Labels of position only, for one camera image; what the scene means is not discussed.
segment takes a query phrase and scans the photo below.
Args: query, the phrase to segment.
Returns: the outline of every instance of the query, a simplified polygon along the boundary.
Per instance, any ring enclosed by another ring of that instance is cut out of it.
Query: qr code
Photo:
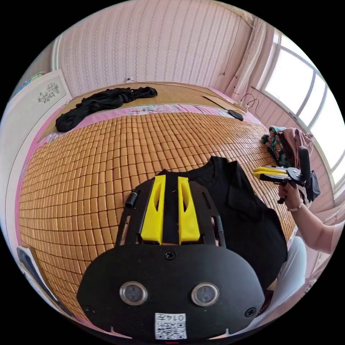
[[[186,314],[155,314],[156,339],[187,339]]]

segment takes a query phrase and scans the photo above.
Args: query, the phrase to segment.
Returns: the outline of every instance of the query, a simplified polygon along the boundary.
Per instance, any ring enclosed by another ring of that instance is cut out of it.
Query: white pants
[[[236,335],[256,328],[281,303],[292,296],[305,282],[307,252],[301,237],[295,237],[287,254],[287,260],[281,266],[276,286],[269,307],[245,329],[230,334]]]

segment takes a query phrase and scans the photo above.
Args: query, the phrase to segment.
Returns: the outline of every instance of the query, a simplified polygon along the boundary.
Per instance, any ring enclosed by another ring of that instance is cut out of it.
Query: bed
[[[90,115],[70,132],[57,133],[56,118],[91,93],[65,104],[37,133],[19,179],[18,243],[36,252],[46,281],[82,322],[87,318],[76,299],[82,274],[114,247],[130,191],[163,169],[194,169],[211,155],[237,160],[255,193],[276,210],[288,245],[296,231],[291,215],[276,202],[276,185],[251,174],[274,164],[260,142],[267,128],[255,116],[247,112],[244,121],[232,118],[205,96],[232,100],[208,88],[176,83],[114,87],[145,86],[158,96]]]

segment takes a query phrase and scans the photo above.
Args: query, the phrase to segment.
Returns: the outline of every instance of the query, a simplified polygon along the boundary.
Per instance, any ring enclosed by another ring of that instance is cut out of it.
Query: bamboo mat
[[[201,86],[195,86],[195,85],[188,85],[188,84],[181,84],[181,83],[127,83],[127,84],[120,84],[120,85],[114,85],[114,86],[108,86],[101,89],[97,89],[94,91],[91,91],[89,93],[85,93],[83,95],[80,95],[78,97],[73,98],[69,103],[67,103],[52,119],[51,123],[47,126],[45,131],[42,133],[40,140],[47,136],[48,134],[51,134],[52,132],[56,131],[55,122],[56,119],[61,115],[64,114],[71,109],[74,109],[75,106],[79,103],[81,103],[83,98],[90,97],[91,95],[102,92],[107,89],[113,89],[113,88],[140,88],[140,87],[153,87],[157,90],[158,95],[153,98],[140,98],[130,103],[125,103],[121,108],[127,108],[127,107],[136,107],[141,105],[156,105],[156,104],[195,104],[195,105],[202,105],[202,106],[210,106],[210,107],[218,107],[222,108],[221,106],[215,104],[211,100],[203,97],[204,95],[209,95],[213,97],[217,97],[220,100],[223,100],[218,94],[213,92],[212,90],[201,87]]]
[[[19,210],[23,245],[36,251],[57,297],[86,318],[76,300],[82,274],[114,247],[131,189],[162,169],[200,167],[211,155],[240,163],[288,240],[294,222],[276,203],[277,186],[251,174],[273,164],[259,140],[264,133],[254,123],[194,113],[124,116],[67,133],[40,147],[27,167]]]

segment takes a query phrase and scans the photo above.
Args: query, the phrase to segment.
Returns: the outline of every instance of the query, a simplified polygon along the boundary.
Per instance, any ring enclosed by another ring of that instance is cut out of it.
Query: black clothing
[[[201,168],[163,174],[188,177],[207,188],[221,216],[226,247],[253,267],[263,290],[269,287],[287,260],[286,240],[277,213],[255,195],[238,162],[211,157]],[[175,199],[165,199],[164,209],[176,212]],[[169,221],[166,213],[164,219]]]
[[[319,183],[317,182],[317,177],[314,170],[312,170],[312,172],[310,173],[310,184],[306,188],[306,190],[309,202],[314,201],[321,194]]]
[[[150,98],[157,96],[157,91],[152,87],[140,87],[138,89],[116,88],[107,89],[95,93],[90,97],[83,98],[82,102],[77,104],[65,114],[56,119],[56,129],[58,132],[68,132],[76,127],[86,116],[97,111],[116,109],[138,98]]]

